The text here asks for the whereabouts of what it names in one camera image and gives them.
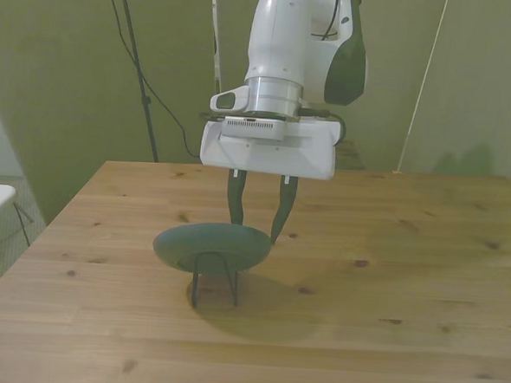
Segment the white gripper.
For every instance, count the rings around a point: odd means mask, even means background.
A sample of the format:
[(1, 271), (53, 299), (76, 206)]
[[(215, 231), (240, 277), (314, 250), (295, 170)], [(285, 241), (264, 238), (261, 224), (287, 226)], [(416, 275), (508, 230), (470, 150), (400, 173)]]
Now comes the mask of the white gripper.
[(335, 170), (341, 124), (228, 116), (204, 128), (199, 157), (207, 166), (229, 169), (227, 202), (232, 224), (243, 224), (247, 171), (282, 175), (280, 199), (271, 227), (275, 244), (293, 210), (299, 178), (328, 180)]

